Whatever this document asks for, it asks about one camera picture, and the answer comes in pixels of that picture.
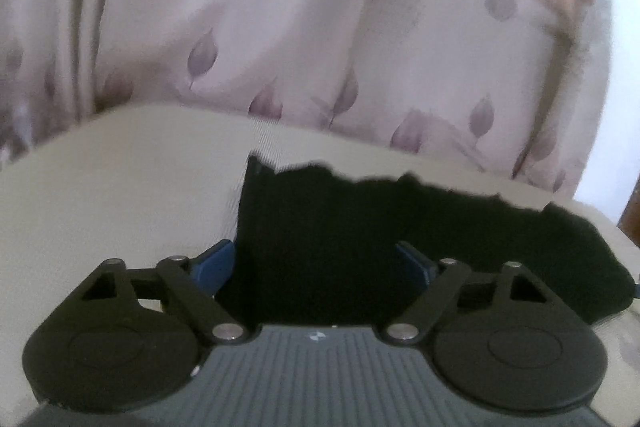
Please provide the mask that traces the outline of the black small garment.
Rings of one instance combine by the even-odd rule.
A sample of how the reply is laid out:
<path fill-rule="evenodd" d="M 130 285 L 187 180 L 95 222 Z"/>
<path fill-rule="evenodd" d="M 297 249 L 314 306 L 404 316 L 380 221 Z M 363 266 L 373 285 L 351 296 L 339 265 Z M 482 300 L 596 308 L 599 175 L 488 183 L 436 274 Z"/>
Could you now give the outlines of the black small garment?
<path fill-rule="evenodd" d="M 320 165 L 279 171 L 250 156 L 234 268 L 217 300 L 247 326 L 385 323 L 422 291 L 400 242 L 480 272 L 521 262 L 587 323 L 634 299 L 631 275 L 597 229 L 557 205 L 518 208 L 411 174 L 352 181 Z"/>

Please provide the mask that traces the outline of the beige mattress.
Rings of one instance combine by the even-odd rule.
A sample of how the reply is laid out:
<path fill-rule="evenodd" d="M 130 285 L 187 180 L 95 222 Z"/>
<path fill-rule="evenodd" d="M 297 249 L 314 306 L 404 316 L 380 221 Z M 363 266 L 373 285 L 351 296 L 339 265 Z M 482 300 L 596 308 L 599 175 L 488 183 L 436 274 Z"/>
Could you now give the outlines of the beige mattress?
<path fill-rule="evenodd" d="M 37 406 L 22 369 L 32 331 L 102 260 L 154 265 L 234 231 L 247 157 L 314 162 L 349 178 L 398 178 L 592 222 L 625 268 L 639 251 L 596 208 L 538 188 L 332 134 L 169 105 L 126 106 L 36 148 L 1 173 L 1 421 Z"/>

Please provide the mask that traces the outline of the leaf patterned pink curtain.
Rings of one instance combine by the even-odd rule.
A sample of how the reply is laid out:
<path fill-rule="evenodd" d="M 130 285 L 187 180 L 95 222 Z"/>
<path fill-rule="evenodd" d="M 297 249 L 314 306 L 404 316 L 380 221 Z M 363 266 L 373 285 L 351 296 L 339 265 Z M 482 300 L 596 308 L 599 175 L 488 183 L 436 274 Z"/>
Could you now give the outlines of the leaf patterned pink curtain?
<path fill-rule="evenodd" d="M 572 196 L 611 0 L 1 0 L 1 160 L 127 103 L 346 135 Z"/>

